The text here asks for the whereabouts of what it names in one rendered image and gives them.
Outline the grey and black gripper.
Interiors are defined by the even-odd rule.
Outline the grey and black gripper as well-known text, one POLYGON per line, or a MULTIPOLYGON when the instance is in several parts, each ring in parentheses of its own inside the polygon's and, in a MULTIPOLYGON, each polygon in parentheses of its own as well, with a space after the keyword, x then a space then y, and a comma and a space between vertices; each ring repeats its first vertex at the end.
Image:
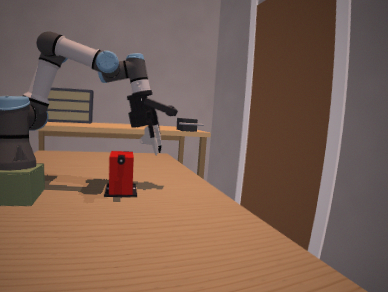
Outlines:
POLYGON ((145 134, 140 138, 140 143, 151 144, 153 146, 155 155, 157 155, 158 151, 161 153, 162 148, 157 113, 154 108, 144 105, 145 98, 150 95, 152 95, 152 90, 140 91, 127 96, 127 100, 129 100, 131 107, 129 119, 131 128, 138 128, 148 125, 144 129, 145 134))

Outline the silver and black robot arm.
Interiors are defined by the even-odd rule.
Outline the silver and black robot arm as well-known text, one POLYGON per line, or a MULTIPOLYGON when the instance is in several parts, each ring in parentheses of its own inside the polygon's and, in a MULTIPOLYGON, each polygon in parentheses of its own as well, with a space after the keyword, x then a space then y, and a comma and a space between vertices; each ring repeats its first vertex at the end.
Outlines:
POLYGON ((144 56, 140 53, 119 61, 111 51, 95 50, 50 31, 39 35, 37 48, 42 54, 28 92, 23 96, 0 96, 0 170, 36 167, 29 130, 46 125, 48 95, 58 69, 67 59, 98 71, 102 83, 130 78, 133 93, 150 90, 144 56))

